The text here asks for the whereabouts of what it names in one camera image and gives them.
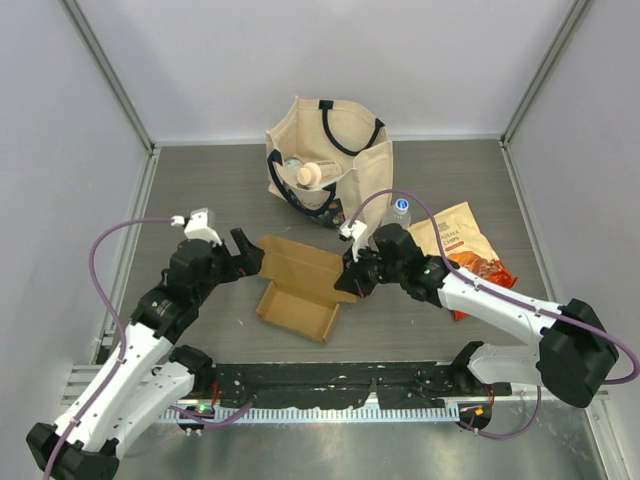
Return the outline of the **brown cardboard box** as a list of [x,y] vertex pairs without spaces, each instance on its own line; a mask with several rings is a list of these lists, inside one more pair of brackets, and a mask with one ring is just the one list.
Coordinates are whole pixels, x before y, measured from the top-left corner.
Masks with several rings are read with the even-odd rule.
[[266,323],[316,342],[328,342],[340,306],[357,296],[334,285],[343,272],[339,255],[266,235],[258,242],[265,252],[259,276],[269,285],[256,309]]

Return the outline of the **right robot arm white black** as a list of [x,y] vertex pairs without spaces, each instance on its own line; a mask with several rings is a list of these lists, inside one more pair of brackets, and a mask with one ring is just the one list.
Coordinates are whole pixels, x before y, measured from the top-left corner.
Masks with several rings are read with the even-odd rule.
[[397,284],[411,298],[482,320],[522,341],[520,347],[469,343],[456,357],[451,380],[465,395],[485,385],[521,383],[546,388],[559,400],[587,407],[619,358],[594,309],[572,299],[565,305],[494,285],[441,256],[426,255],[398,224],[374,233],[347,221],[339,229],[351,246],[334,287],[360,298],[379,284]]

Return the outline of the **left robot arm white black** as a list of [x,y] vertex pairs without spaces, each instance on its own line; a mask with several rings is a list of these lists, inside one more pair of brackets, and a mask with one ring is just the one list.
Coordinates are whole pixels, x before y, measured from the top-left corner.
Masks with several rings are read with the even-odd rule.
[[213,360],[176,343],[220,284],[260,272],[264,252],[236,228],[233,255],[210,234],[179,244],[161,282],[138,303],[120,343],[84,392],[52,424],[37,423],[26,442],[47,479],[111,479],[135,441],[179,399],[205,397]]

